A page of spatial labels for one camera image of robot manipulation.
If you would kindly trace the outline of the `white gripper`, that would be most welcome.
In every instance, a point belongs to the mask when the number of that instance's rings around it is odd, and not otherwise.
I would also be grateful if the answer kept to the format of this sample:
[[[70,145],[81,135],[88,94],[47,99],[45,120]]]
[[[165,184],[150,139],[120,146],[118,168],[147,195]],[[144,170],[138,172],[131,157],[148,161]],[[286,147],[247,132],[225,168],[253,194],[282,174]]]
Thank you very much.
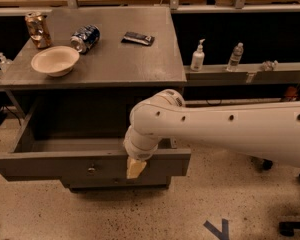
[[[127,172],[128,179],[136,179],[145,169],[147,162],[158,149],[158,137],[151,137],[142,135],[130,126],[125,134],[123,146],[130,156],[127,159]]]

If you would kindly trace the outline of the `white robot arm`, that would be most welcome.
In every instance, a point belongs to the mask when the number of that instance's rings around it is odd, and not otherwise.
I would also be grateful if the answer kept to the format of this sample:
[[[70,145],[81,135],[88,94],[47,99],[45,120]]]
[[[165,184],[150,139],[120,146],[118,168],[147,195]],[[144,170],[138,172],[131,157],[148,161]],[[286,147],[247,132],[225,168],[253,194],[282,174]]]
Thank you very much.
[[[161,91],[131,110],[127,177],[139,177],[158,143],[175,137],[300,168],[300,101],[190,108],[177,91]]]

